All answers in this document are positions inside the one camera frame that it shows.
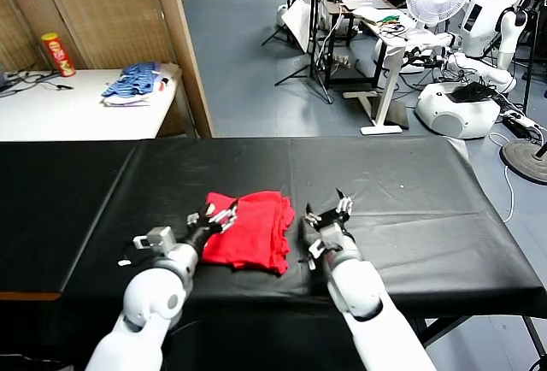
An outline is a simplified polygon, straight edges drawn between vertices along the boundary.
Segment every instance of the folded red fabric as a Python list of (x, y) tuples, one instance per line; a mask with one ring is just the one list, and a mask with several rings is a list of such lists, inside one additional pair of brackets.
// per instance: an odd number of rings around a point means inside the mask
[[(207, 196), (216, 211), (233, 201), (218, 193)], [(285, 232), (296, 215), (291, 200), (278, 191), (259, 191), (239, 198), (237, 215), (232, 227), (209, 239), (203, 261), (285, 273), (289, 268), (285, 256), (291, 251)]]

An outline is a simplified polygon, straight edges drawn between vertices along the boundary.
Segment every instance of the folded blue clothing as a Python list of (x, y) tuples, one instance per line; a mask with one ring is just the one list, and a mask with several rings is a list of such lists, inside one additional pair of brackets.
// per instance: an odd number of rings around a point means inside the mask
[(154, 90), (154, 82), (159, 77), (161, 63), (142, 62), (135, 63), (121, 71), (121, 77), (102, 93), (108, 97), (118, 95), (120, 97), (132, 97), (145, 95)]

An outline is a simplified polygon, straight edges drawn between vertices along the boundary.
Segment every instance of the blue floor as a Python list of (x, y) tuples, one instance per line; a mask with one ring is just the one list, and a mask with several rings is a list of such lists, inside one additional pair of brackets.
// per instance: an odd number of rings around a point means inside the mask
[[(309, 61), (300, 50), (277, 40), (261, 47), (275, 30), (276, 10), (284, 1), (184, 0), (216, 136), (361, 136), (359, 128), (370, 123), (357, 101), (344, 100), (333, 92), (334, 104), (326, 105), (319, 98), (319, 86), (307, 79), (291, 79), (274, 87), (277, 80)], [(370, 56), (373, 42), (361, 37), (352, 42), (350, 51), (339, 53)], [(522, 70), (517, 67), (515, 72), (519, 84), (510, 94), (514, 102), (521, 101), (524, 93)], [(415, 75), (409, 81), (420, 78)], [(401, 97), (408, 87), (402, 83), (399, 87), (397, 96)], [(547, 126), (545, 89), (547, 85), (540, 78), (534, 79), (528, 114)], [(416, 98), (415, 92), (401, 100), (413, 106)], [(403, 134), (430, 134), (412, 109), (408, 112), (410, 129)], [(501, 125), (495, 125), (493, 131), (511, 137)], [(487, 138), (467, 141), (466, 145), (483, 190), (505, 218), (510, 197), (498, 148)], [(542, 229), (547, 187), (528, 183), (511, 172), (509, 178), (515, 189), (515, 214), (507, 225), (547, 284), (547, 233)], [(547, 342), (547, 321), (536, 320), (536, 324)], [(526, 371), (537, 359), (521, 318), (509, 316), (474, 317), (428, 352), (439, 371)]]

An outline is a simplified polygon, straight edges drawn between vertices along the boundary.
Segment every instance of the black tablecloth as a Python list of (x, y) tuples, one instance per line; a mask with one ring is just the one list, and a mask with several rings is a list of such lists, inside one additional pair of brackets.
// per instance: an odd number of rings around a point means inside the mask
[(137, 144), (0, 144), (0, 296), (62, 292)]
[(315, 210), (331, 208), (335, 187), (354, 198), (347, 228), (404, 314), (547, 317), (541, 282), (467, 161), (440, 137), (141, 142), (63, 296), (120, 301), (147, 265), (117, 266), (127, 241), (154, 226), (182, 233), (209, 191), (279, 190), (297, 210), (286, 234), (289, 271), (277, 277), (200, 265), (188, 305), (330, 306), (322, 278), (301, 262), (298, 221), (308, 201)]

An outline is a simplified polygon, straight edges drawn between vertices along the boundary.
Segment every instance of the pringles can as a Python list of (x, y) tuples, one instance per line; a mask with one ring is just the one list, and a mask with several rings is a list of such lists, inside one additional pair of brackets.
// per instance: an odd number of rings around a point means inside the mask
[(74, 64), (70, 59), (70, 56), (65, 51), (65, 48), (59, 38), (59, 34), (55, 32), (50, 32), (42, 35), (42, 40), (45, 43), (45, 46), (48, 48), (48, 51), (55, 61), (57, 68), (61, 72), (61, 76), (68, 77), (76, 74), (76, 69), (74, 69)]

